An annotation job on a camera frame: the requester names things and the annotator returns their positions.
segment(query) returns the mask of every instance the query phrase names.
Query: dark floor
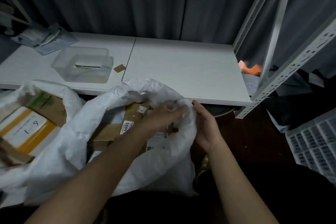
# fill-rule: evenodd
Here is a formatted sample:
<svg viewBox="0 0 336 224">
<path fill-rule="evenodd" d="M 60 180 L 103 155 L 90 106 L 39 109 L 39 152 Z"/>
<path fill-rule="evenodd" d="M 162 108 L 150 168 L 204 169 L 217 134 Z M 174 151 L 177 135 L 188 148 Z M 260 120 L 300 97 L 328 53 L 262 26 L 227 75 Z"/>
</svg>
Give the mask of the dark floor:
<svg viewBox="0 0 336 224">
<path fill-rule="evenodd" d="M 272 123 L 266 109 L 257 106 L 244 119 L 233 112 L 216 118 L 221 134 L 238 162 L 295 162 L 284 134 Z M 192 147 L 194 163 L 202 150 Z"/>
</svg>

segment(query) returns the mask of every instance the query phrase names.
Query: plastic bag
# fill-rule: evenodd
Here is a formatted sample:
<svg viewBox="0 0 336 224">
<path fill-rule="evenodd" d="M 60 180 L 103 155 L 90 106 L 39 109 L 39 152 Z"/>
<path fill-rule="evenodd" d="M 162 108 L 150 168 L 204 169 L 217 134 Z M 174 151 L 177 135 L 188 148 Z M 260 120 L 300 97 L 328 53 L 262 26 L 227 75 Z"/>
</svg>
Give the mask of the plastic bag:
<svg viewBox="0 0 336 224">
<path fill-rule="evenodd" d="M 145 152 L 132 162 L 113 196 L 149 185 L 187 156 L 197 130 L 196 113 L 192 103 L 160 82 L 152 79 L 132 79 L 121 82 L 108 92 L 88 101 L 65 125 L 68 140 L 74 140 L 70 138 L 72 136 L 88 141 L 106 111 L 147 100 L 154 108 L 164 101 L 176 101 L 177 106 L 187 105 L 189 111 L 179 120 L 178 132 L 170 135 L 170 144 L 166 149 Z"/>
<path fill-rule="evenodd" d="M 28 95 L 35 95 L 40 90 L 63 99 L 67 123 L 83 107 L 82 100 L 69 87 L 54 82 L 32 80 L 0 99 L 0 120 L 23 105 Z M 30 164 L 10 169 L 1 168 L 0 190 L 9 196 L 21 191 L 25 194 L 23 198 L 27 198 L 29 187 L 41 184 L 42 187 L 31 194 L 36 197 L 40 196 L 42 191 L 50 191 L 51 187 L 56 188 L 61 181 L 73 176 L 85 165 L 86 141 L 76 137 L 65 140 L 64 136 L 68 133 L 71 131 L 64 125 L 56 138 Z"/>
</svg>

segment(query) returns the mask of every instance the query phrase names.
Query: clear plastic container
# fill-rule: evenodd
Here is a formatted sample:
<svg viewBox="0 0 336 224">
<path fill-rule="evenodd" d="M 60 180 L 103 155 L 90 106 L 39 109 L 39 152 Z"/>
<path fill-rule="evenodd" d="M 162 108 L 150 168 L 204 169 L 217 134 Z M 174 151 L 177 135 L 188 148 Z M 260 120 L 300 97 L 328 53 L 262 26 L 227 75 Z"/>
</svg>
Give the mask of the clear plastic container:
<svg viewBox="0 0 336 224">
<path fill-rule="evenodd" d="M 51 65 L 66 82 L 107 83 L 113 57 L 104 48 L 67 47 Z"/>
</svg>

